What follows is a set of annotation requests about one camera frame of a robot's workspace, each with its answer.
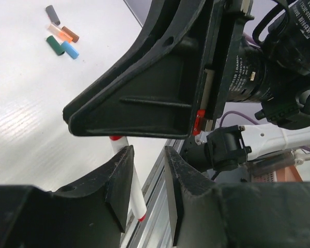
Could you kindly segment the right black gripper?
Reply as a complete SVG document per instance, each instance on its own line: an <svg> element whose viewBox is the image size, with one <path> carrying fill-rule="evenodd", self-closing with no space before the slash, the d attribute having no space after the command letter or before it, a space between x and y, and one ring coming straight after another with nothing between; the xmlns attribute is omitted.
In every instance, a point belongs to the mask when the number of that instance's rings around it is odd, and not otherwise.
<svg viewBox="0 0 310 248"><path fill-rule="evenodd" d="M310 127L310 1L277 1L255 27L254 44L242 33L252 17L241 1L210 1L205 7L219 15L214 51L207 56L214 79L193 133L222 117L226 102L260 103L255 118L280 128Z"/></svg>

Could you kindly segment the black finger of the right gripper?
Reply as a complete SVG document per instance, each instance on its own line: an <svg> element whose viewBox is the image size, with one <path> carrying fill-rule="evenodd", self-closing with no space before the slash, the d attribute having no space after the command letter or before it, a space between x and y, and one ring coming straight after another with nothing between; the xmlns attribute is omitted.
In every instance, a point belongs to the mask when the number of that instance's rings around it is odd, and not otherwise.
<svg viewBox="0 0 310 248"><path fill-rule="evenodd" d="M153 1L137 39L63 109L75 136L186 138L204 86L213 1Z"/></svg>

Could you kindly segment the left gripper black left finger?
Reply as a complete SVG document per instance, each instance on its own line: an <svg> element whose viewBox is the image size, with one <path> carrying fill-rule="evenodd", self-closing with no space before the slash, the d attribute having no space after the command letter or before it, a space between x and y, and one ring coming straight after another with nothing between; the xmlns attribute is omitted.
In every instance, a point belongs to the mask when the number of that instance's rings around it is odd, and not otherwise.
<svg viewBox="0 0 310 248"><path fill-rule="evenodd" d="M68 198L94 196L101 189L101 197L113 215L121 232L126 231L130 192L132 186L134 148L123 147L109 161L80 179L59 188L54 194Z"/></svg>

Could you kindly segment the red capped marker pen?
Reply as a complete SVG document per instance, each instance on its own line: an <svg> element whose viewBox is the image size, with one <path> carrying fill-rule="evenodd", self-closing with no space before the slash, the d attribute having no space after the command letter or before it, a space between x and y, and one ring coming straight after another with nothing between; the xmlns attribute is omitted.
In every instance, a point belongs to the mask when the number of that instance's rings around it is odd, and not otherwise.
<svg viewBox="0 0 310 248"><path fill-rule="evenodd" d="M126 136L109 136L109 139L111 141L114 153L118 153L124 147L129 146L129 142ZM130 206L134 217L139 222L142 222L146 217L147 207L135 166L133 166Z"/></svg>

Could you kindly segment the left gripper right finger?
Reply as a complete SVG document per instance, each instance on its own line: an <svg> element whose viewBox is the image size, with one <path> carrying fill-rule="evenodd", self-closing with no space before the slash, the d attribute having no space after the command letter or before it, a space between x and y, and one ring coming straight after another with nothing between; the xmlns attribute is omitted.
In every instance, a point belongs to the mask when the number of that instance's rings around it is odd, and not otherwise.
<svg viewBox="0 0 310 248"><path fill-rule="evenodd" d="M217 245L212 183L173 148L164 148L165 181L173 245Z"/></svg>

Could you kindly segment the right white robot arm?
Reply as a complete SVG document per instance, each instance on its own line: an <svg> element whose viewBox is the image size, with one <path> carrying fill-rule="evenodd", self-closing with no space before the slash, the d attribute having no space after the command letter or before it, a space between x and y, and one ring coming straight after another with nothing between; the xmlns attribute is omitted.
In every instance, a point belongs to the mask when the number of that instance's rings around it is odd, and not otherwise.
<svg viewBox="0 0 310 248"><path fill-rule="evenodd" d="M185 139L183 158L229 171L310 145L310 1L276 1L243 35L252 1L153 1L126 54L73 99L75 136Z"/></svg>

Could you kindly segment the brown pen cap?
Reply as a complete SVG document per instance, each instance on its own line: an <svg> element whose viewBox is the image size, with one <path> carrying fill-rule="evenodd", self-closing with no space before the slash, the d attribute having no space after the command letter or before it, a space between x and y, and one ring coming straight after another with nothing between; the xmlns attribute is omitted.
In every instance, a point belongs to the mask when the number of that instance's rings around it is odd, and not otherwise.
<svg viewBox="0 0 310 248"><path fill-rule="evenodd" d="M64 31L66 34L68 34L71 38L72 38L72 41L74 42L74 43L77 43L78 42L78 40L79 40L79 36L76 34L76 33L74 33L73 31L71 31L69 28L67 28L66 26L63 26L62 28L62 31Z"/></svg>

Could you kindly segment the grey pen cap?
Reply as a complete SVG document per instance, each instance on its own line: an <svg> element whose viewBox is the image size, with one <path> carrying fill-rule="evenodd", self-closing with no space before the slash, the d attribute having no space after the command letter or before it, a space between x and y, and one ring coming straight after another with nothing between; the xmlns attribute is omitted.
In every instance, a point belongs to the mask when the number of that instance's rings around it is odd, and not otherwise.
<svg viewBox="0 0 310 248"><path fill-rule="evenodd" d="M60 19L52 5L48 5L45 8L45 11L52 23L54 23L55 25L60 25Z"/></svg>

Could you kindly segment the dark green pen cap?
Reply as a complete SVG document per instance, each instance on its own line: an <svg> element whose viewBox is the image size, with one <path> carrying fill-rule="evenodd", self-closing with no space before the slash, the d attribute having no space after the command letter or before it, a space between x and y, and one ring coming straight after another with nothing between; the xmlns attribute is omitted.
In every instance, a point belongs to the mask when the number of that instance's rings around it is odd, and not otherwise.
<svg viewBox="0 0 310 248"><path fill-rule="evenodd" d="M65 50L61 47L61 45L53 36L48 36L46 38L46 42L57 56L61 56L65 53Z"/></svg>

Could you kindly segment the blue pen cap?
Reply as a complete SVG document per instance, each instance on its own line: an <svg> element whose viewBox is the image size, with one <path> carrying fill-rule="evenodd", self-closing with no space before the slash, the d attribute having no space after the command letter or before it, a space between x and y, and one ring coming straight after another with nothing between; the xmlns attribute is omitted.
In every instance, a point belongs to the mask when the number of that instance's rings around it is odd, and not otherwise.
<svg viewBox="0 0 310 248"><path fill-rule="evenodd" d="M68 42L64 41L61 44L61 47L65 50L65 52L72 58L77 59L79 56L78 51Z"/></svg>

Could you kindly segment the orange pen cap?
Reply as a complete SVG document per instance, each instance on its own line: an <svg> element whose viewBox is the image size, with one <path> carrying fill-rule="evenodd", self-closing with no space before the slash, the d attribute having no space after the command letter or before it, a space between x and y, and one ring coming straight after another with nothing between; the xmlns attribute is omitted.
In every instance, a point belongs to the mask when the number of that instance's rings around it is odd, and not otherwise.
<svg viewBox="0 0 310 248"><path fill-rule="evenodd" d="M66 41L68 43L70 43L73 38L71 36L69 36L65 31L63 31L62 29L60 29L56 24L51 23L48 26L48 31L51 32L53 35L57 36L59 39L61 39L62 41Z"/></svg>

